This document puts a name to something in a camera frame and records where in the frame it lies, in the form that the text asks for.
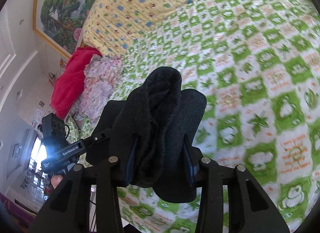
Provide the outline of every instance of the red cloth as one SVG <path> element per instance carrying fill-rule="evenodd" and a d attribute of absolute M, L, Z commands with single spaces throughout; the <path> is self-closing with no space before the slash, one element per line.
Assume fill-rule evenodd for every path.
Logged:
<path fill-rule="evenodd" d="M 102 56 L 96 48 L 77 48 L 69 59 L 65 72 L 54 84 L 51 107 L 62 119 L 66 117 L 73 103 L 84 90 L 84 68 L 90 63 L 93 54 Z"/>

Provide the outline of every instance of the green and white bedsheet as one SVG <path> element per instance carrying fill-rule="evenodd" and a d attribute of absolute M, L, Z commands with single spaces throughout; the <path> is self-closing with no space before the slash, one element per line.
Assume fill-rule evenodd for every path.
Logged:
<path fill-rule="evenodd" d="M 193 146 L 220 165 L 244 164 L 294 231 L 320 193 L 319 53 L 309 1 L 197 0 L 128 49 L 111 99 L 126 99 L 157 67 L 178 69 L 182 88 L 208 102 Z M 118 194 L 141 232 L 195 230 L 200 189 L 187 204 L 136 186 Z M 227 199 L 224 213 L 227 231 Z"/>

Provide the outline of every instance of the framed painting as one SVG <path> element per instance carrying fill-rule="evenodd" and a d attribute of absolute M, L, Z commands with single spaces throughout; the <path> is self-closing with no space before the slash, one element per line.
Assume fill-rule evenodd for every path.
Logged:
<path fill-rule="evenodd" d="M 95 0 L 34 0 L 33 30 L 69 58 L 82 44 L 82 27 Z"/>

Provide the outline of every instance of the cable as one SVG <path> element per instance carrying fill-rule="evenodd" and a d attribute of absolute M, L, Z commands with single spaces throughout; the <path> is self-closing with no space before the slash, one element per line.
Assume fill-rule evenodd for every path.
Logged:
<path fill-rule="evenodd" d="M 70 134 L 70 127 L 69 127 L 68 125 L 66 125 L 66 124 L 64 124 L 64 126 L 68 127 L 68 134 L 67 134 L 67 136 L 66 136 L 66 139 L 67 139 L 68 136 L 69 136 L 69 134 Z"/>

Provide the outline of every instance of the yellow quilt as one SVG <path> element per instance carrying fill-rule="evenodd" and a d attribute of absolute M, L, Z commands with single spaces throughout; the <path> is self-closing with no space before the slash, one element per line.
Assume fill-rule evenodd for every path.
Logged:
<path fill-rule="evenodd" d="M 96 0 L 83 26 L 84 43 L 102 54 L 125 54 L 175 8 L 194 0 Z"/>

